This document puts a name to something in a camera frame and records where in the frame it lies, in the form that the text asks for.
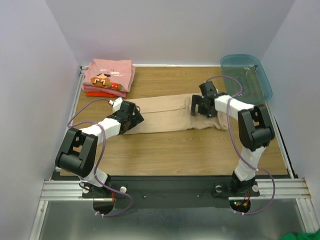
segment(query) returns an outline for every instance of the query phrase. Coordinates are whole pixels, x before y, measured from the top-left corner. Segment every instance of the folded fabric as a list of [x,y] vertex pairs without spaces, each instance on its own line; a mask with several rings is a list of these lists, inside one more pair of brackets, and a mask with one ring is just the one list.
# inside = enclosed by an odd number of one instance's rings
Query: folded fabric
[[87,91],[85,93],[87,97],[103,97],[103,98],[117,98],[118,96],[103,92],[103,91]]
[[131,60],[112,61],[94,59],[89,64],[84,85],[129,92],[134,80],[136,67]]
[[211,127],[227,130],[227,115],[223,112],[218,112],[217,117],[208,118],[200,114],[191,116],[193,94],[130,99],[130,102],[140,107],[144,121],[126,134],[161,133]]
[[102,87],[96,87],[96,86],[90,86],[90,85],[82,85],[82,90],[85,92],[102,92],[102,93],[108,93],[112,95],[116,95],[118,97],[126,98],[127,93],[124,91],[118,91],[114,89],[108,89],[108,88],[102,88]]

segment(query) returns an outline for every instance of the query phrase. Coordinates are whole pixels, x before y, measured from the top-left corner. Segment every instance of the white wall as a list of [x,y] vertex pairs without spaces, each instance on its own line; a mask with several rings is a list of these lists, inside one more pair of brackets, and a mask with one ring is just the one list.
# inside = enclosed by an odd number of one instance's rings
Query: white wall
[[44,0],[0,7],[0,239],[29,239],[79,66]]
[[295,1],[262,65],[273,91],[270,107],[320,219],[320,1]]
[[219,64],[262,58],[294,0],[46,0],[80,65]]

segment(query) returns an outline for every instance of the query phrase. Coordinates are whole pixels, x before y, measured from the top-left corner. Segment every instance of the orange folded cloth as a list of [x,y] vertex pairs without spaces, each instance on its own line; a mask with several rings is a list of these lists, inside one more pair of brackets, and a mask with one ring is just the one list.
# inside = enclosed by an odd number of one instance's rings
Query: orange folded cloth
[[103,92],[103,91],[87,91],[85,93],[85,95],[87,97],[103,97],[103,98],[117,98],[118,97],[114,94]]

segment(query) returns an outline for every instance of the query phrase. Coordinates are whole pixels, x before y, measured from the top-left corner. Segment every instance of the robotic arm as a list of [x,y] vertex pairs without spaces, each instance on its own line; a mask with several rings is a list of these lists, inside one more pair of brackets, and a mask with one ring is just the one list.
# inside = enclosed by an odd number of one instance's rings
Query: robotic arm
[[[98,123],[104,130],[105,139],[123,134],[144,121],[137,106],[122,98],[114,101],[113,109],[113,114]],[[97,124],[82,129],[70,128],[62,141],[55,165],[100,188],[102,185],[96,180],[94,170],[97,145],[102,142],[103,132]],[[103,183],[109,178],[100,169],[96,170],[96,175]]]
[[[197,112],[208,118],[216,117],[218,111],[227,113],[227,105],[232,97],[218,93],[214,84],[209,81],[201,84],[201,94],[192,96],[191,115]],[[260,157],[275,137],[275,131],[266,106],[247,104],[232,99],[229,115],[238,120],[239,138],[242,143],[241,156],[257,168]],[[254,185],[256,170],[241,159],[232,174],[231,188],[234,192],[243,192]]]

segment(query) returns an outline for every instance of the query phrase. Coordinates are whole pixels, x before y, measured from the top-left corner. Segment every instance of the wooden table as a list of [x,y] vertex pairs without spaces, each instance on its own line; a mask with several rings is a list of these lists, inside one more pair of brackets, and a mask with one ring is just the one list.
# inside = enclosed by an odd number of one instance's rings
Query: wooden table
[[[198,86],[204,80],[220,74],[219,67],[137,67],[127,99],[199,92]],[[213,83],[220,92],[226,91],[222,78]],[[93,99],[81,92],[76,111]],[[74,123],[98,122],[111,113],[112,107],[106,101],[98,101],[87,107]],[[241,147],[238,123],[234,119],[231,123],[237,145]],[[207,128],[109,138],[99,168],[110,175],[128,176],[231,175],[238,161],[229,132]],[[263,153],[258,167],[268,169],[273,175],[287,174],[276,139]],[[62,171],[61,175],[70,173]]]

